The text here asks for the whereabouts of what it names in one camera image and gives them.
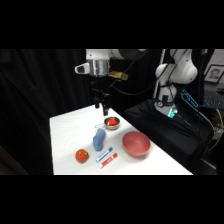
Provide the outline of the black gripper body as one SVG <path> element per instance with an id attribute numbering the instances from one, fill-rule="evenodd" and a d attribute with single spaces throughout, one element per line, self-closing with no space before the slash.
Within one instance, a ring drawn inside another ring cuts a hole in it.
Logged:
<path id="1" fill-rule="evenodd" d="M 90 77 L 91 91 L 93 94 L 94 102 L 100 102 L 106 100 L 109 96 L 109 79 L 107 76 L 91 76 Z"/>

